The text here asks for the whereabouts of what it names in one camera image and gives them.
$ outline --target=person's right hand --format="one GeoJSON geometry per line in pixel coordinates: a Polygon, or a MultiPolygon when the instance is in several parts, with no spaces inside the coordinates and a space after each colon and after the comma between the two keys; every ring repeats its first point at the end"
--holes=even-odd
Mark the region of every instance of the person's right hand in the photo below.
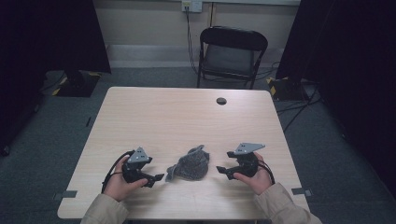
{"type": "MultiPolygon", "coordinates": [[[[259,161],[264,161],[262,156],[254,152],[259,161]]],[[[247,184],[257,195],[261,195],[272,186],[268,172],[259,166],[257,173],[253,177],[248,177],[239,173],[234,173],[233,177],[247,184]]]]}
{"type": "Polygon", "coordinates": [[[128,195],[148,183],[146,178],[136,180],[133,183],[127,183],[122,177],[122,164],[128,160],[129,156],[122,158],[116,165],[114,175],[108,180],[104,194],[112,197],[117,202],[123,201],[128,195]]]}

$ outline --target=chair seat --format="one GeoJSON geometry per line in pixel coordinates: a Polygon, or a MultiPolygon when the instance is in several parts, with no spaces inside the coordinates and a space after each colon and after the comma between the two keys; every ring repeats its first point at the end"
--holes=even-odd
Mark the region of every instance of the chair seat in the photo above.
{"type": "Polygon", "coordinates": [[[203,70],[224,74],[238,74],[241,77],[252,77],[254,53],[246,49],[231,49],[209,45],[206,50],[203,70]]]}

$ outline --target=gray fabric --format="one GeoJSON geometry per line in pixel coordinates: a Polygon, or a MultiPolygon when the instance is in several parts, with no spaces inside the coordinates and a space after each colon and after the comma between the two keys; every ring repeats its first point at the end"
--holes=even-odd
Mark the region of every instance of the gray fabric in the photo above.
{"type": "Polygon", "coordinates": [[[190,149],[187,155],[181,157],[178,163],[169,167],[165,181],[171,181],[175,175],[189,179],[199,180],[204,178],[209,164],[209,153],[204,151],[204,145],[190,149]]]}

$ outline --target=person's left hand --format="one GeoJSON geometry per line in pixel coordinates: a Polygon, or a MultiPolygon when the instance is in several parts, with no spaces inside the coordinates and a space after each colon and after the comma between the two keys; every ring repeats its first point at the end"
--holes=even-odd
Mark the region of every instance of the person's left hand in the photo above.
{"type": "Polygon", "coordinates": [[[147,179],[139,179],[133,183],[127,183],[122,176],[122,164],[128,160],[129,156],[122,158],[116,165],[114,175],[108,180],[104,194],[112,197],[117,202],[121,202],[135,189],[139,189],[148,183],[147,179]]]}

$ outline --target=table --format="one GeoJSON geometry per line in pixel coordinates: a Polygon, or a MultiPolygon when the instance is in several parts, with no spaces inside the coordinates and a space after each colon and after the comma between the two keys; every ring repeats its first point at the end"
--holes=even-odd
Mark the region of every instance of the table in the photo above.
{"type": "Polygon", "coordinates": [[[200,181],[156,182],[133,192],[126,203],[129,219],[231,220],[260,219],[254,193],[242,182],[228,180],[216,166],[237,165],[227,157],[242,142],[263,143],[258,150],[277,182],[296,204],[308,209],[301,183],[267,91],[113,87],[99,111],[67,190],[60,218],[82,218],[100,192],[113,162],[124,152],[142,147],[153,158],[142,171],[166,174],[188,150],[205,145],[209,171],[200,181]],[[223,97],[226,105],[218,105],[223,97]]]}

